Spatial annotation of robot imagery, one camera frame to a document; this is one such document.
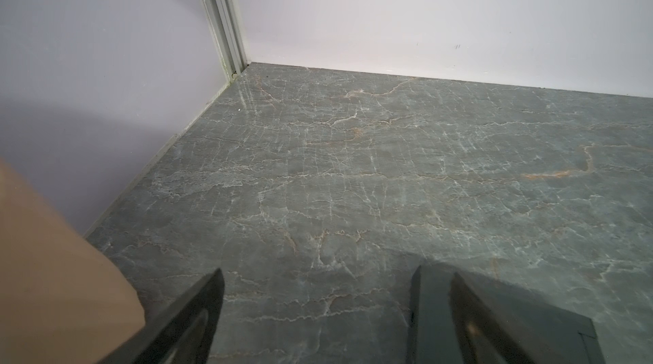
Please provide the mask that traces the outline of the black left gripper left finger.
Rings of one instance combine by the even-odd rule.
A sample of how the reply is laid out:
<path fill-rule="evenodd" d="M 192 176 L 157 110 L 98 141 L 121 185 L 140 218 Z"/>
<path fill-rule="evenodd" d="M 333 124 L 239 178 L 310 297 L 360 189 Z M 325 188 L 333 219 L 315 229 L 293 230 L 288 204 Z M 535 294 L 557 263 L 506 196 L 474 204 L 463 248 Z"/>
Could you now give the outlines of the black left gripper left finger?
<path fill-rule="evenodd" d="M 205 363 L 224 302 L 222 270 L 206 275 L 102 363 Z"/>

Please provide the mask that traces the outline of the aluminium corner frame post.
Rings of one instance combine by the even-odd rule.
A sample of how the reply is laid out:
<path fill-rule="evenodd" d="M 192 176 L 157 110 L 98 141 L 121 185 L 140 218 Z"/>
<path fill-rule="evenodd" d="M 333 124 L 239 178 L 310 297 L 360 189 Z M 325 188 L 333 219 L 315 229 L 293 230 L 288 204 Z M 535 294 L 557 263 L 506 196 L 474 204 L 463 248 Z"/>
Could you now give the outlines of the aluminium corner frame post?
<path fill-rule="evenodd" d="M 247 67 L 247 57 L 236 0 L 202 0 L 222 67 L 229 82 Z"/>

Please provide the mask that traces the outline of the beige plant pot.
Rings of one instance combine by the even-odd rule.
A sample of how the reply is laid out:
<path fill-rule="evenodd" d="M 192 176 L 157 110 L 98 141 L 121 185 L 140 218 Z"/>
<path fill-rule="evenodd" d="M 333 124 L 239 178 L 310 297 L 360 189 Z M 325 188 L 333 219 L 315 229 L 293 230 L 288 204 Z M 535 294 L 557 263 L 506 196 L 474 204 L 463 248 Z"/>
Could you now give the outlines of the beige plant pot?
<path fill-rule="evenodd" d="M 95 363 L 146 324 L 133 286 L 1 164 L 1 361 Z"/>

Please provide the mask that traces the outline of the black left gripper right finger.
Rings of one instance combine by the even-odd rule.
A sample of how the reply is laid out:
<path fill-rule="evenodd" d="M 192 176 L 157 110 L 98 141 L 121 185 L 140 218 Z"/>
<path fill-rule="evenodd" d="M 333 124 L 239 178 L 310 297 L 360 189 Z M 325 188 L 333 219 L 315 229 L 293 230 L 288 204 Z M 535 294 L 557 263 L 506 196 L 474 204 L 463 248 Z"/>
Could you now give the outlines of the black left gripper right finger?
<path fill-rule="evenodd" d="M 453 275 L 449 305 L 464 363 L 536 363 L 524 342 L 501 323 L 490 304 L 460 273 Z"/>

